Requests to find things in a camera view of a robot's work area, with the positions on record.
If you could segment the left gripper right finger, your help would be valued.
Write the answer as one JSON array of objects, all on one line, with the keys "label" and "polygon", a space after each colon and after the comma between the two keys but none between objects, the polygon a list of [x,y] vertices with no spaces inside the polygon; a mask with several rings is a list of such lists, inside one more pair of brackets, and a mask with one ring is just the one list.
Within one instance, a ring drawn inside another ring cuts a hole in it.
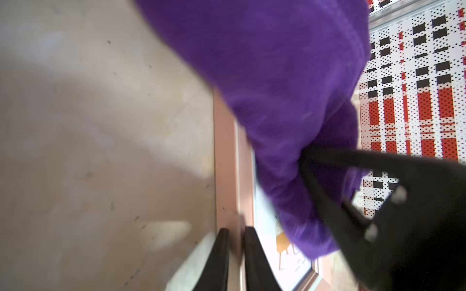
[{"label": "left gripper right finger", "polygon": [[255,228],[247,226],[243,234],[247,291],[281,291],[268,263]]}]

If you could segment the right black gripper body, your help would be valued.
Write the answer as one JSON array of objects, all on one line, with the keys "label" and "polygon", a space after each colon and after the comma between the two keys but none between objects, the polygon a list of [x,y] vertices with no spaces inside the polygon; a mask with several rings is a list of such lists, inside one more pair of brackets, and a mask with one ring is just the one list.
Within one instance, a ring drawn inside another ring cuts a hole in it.
[{"label": "right black gripper body", "polygon": [[466,168],[406,156],[360,156],[398,185],[366,229],[358,279],[369,291],[466,288]]}]

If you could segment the purple microfiber cloth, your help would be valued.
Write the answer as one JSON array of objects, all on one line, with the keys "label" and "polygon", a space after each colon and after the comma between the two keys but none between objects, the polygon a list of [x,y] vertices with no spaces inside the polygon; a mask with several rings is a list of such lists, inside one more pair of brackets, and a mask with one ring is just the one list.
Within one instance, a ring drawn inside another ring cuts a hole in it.
[{"label": "purple microfiber cloth", "polygon": [[308,145],[354,149],[351,97],[370,59],[366,1],[138,1],[149,25],[217,87],[257,179],[309,259],[338,249],[299,173]]}]

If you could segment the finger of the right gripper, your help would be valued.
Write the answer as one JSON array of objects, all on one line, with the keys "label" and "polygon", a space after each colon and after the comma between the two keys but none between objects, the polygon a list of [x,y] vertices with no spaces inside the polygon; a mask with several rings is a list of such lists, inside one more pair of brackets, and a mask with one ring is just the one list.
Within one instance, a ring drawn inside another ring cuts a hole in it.
[{"label": "finger of the right gripper", "polygon": [[319,217],[330,229],[354,277],[365,287],[414,287],[415,256],[407,241],[408,219],[403,218],[400,198],[381,207],[368,219],[347,198],[335,202],[320,184],[311,165],[375,169],[393,172],[415,166],[415,158],[361,150],[303,149],[299,170],[315,202]]}]

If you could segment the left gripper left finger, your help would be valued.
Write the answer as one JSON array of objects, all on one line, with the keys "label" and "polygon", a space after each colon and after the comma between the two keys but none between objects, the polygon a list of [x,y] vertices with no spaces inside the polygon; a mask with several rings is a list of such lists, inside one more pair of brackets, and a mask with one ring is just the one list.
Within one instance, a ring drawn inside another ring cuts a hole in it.
[{"label": "left gripper left finger", "polygon": [[229,272],[229,230],[218,231],[211,253],[193,291],[226,291]]}]

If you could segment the pink picture frame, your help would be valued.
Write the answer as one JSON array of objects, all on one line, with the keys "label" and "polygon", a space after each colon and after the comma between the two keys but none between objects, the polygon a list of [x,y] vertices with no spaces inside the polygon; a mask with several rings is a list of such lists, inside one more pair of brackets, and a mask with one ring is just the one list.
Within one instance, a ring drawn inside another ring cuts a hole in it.
[{"label": "pink picture frame", "polygon": [[214,153],[217,229],[230,231],[229,291],[246,290],[241,237],[255,228],[272,272],[284,291],[358,291],[340,252],[307,259],[290,243],[256,181],[254,152],[245,131],[214,89]]}]

